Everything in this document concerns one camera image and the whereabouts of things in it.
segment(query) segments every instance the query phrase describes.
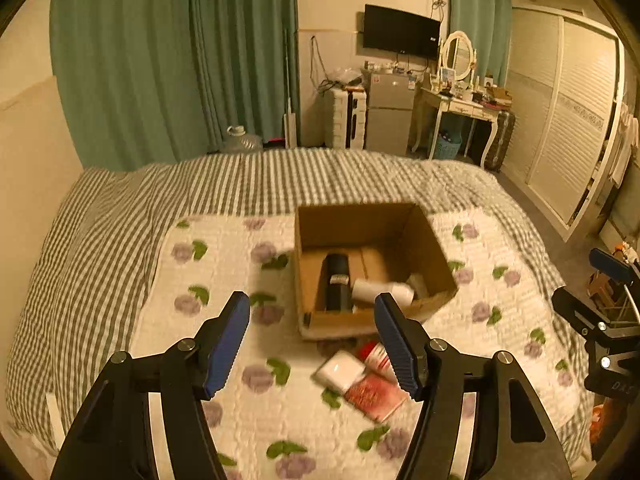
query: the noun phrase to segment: white quilted mat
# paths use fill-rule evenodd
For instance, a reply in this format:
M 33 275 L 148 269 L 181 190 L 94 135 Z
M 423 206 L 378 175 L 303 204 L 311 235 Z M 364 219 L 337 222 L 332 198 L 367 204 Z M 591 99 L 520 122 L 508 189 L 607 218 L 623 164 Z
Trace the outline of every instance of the white quilted mat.
M 578 386 L 566 369 L 552 314 L 529 268 L 500 225 L 480 210 L 437 214 L 431 222 L 460 291 L 425 323 L 428 333 L 469 354 L 512 352 L 554 427 L 560 428 L 577 409 Z M 179 222 L 164 240 L 130 352 L 134 357 L 163 352 L 193 336 L 204 320 L 219 314 L 234 290 L 267 294 L 274 301 L 262 297 L 262 304 L 252 307 L 226 387 L 204 403 L 228 478 L 395 479 L 420 404 L 409 400 L 376 428 L 342 400 L 339 407 L 325 402 L 310 375 L 324 362 L 326 345 L 300 338 L 291 265 L 279 268 L 286 260 L 272 259 L 290 251 L 293 241 L 293 216 L 203 216 Z M 265 261 L 276 268 L 263 270 Z M 460 477 L 468 459 L 474 401 L 468 394 L 463 403 L 452 467 Z M 150 412 L 158 472 L 161 479 L 170 479 L 157 394 L 151 396 Z

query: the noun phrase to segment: white cylinder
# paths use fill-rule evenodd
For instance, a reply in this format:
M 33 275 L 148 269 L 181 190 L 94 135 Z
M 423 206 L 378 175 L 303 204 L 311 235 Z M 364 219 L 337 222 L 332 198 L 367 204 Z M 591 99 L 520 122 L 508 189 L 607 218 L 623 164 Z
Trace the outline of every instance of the white cylinder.
M 406 283 L 370 282 L 369 280 L 358 278 L 353 282 L 351 298 L 353 300 L 367 301 L 367 303 L 375 303 L 378 295 L 383 292 L 390 292 L 398 306 L 409 306 L 415 295 L 414 290 Z

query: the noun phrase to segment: wall-mounted television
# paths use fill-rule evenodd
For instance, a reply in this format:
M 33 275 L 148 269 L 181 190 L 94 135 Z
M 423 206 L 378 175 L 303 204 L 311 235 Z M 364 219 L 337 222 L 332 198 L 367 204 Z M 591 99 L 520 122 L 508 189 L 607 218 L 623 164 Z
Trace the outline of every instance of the wall-mounted television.
M 438 59 L 440 22 L 404 10 L 367 4 L 363 37 L 365 48 Z

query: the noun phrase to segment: wardrobe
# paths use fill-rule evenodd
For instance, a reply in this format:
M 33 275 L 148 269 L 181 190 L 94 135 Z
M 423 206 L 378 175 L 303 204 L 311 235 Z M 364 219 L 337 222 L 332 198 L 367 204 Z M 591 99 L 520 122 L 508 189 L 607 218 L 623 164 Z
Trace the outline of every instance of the wardrobe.
M 624 49 L 611 28 L 570 12 L 522 6 L 512 18 L 516 123 L 503 171 L 568 240 L 609 177 Z

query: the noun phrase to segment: teal curtain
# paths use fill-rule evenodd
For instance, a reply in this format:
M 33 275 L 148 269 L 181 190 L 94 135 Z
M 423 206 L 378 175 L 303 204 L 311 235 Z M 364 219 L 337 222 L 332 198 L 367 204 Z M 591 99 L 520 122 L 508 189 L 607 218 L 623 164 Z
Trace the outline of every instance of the teal curtain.
M 463 30 L 478 51 L 476 75 L 487 70 L 503 86 L 511 37 L 511 0 L 450 0 L 450 31 Z
M 282 136 L 284 44 L 298 109 L 296 0 L 52 0 L 51 58 L 85 167 L 217 150 L 230 124 Z
M 220 136 L 243 124 L 264 140 L 282 138 L 287 83 L 298 109 L 296 0 L 192 0 L 191 12 L 209 129 Z

